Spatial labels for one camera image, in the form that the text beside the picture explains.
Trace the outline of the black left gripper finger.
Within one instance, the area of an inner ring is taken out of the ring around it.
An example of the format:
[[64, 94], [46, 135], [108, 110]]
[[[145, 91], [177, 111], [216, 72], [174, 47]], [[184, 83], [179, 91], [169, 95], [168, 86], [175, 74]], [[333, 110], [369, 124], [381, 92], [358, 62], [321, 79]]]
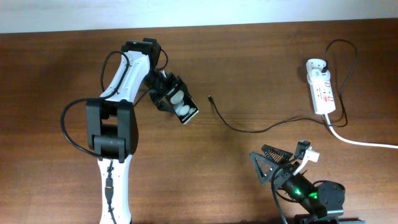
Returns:
[[187, 86], [179, 76], [169, 76], [166, 79], [165, 84], [167, 87], [165, 91], [166, 95], [175, 95], [180, 90], [183, 91], [185, 94], [187, 93]]
[[167, 101], [166, 98], [158, 99], [155, 102], [155, 106], [159, 111], [174, 113], [174, 109], [172, 105]]

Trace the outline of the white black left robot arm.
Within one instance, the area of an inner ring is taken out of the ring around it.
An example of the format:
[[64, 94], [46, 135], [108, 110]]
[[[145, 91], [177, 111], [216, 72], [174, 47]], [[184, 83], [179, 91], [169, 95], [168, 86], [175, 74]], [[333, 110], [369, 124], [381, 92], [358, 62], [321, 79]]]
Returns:
[[157, 68], [161, 51], [155, 39], [127, 41], [113, 80], [98, 99], [86, 103], [88, 145], [101, 172], [101, 223], [132, 222], [129, 166], [139, 140], [134, 100], [140, 85], [148, 87], [159, 111], [175, 114], [182, 124], [198, 113], [182, 79]]

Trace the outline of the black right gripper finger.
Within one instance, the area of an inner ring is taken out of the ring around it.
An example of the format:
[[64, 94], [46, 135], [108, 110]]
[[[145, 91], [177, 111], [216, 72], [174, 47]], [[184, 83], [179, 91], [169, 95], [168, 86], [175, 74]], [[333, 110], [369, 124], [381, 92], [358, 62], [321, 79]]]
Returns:
[[266, 144], [262, 146], [261, 150], [265, 154], [265, 157], [272, 162], [287, 162], [293, 156], [291, 152], [277, 149]]
[[279, 163], [271, 156], [271, 153], [265, 152], [259, 154], [251, 152], [249, 158], [254, 166], [254, 170], [258, 176], [261, 185], [267, 184]]

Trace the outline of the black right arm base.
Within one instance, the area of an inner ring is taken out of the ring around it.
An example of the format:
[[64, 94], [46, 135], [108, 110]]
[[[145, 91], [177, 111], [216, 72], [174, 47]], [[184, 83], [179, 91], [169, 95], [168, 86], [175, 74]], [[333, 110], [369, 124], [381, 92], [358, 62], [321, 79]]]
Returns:
[[301, 194], [300, 205], [308, 214], [294, 216], [296, 224], [365, 224], [359, 218], [342, 218], [345, 187], [332, 181], [318, 181]]

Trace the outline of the black smartphone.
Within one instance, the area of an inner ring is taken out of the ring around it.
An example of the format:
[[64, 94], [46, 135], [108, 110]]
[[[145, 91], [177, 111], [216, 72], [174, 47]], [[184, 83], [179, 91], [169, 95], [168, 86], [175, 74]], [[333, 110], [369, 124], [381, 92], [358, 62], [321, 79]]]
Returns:
[[188, 91], [182, 86], [175, 86], [166, 93], [166, 100], [171, 106], [172, 112], [177, 116], [182, 124], [187, 124], [198, 113], [198, 106], [188, 95]]

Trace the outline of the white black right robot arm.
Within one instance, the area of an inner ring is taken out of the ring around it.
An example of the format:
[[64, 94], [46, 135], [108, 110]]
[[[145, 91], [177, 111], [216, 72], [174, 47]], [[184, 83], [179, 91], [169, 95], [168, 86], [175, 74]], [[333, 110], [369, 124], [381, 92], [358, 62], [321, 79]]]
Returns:
[[294, 153], [267, 144], [262, 146], [262, 151], [262, 154], [251, 152], [249, 158], [261, 185], [268, 182], [271, 184], [271, 191], [282, 223], [287, 224], [287, 219], [278, 201], [279, 190], [285, 191], [289, 196], [289, 198], [281, 197], [282, 199], [299, 203], [309, 213], [312, 213], [309, 194], [315, 188], [300, 171], [308, 161], [317, 162], [320, 154], [312, 150], [310, 142], [304, 140], [297, 143]]

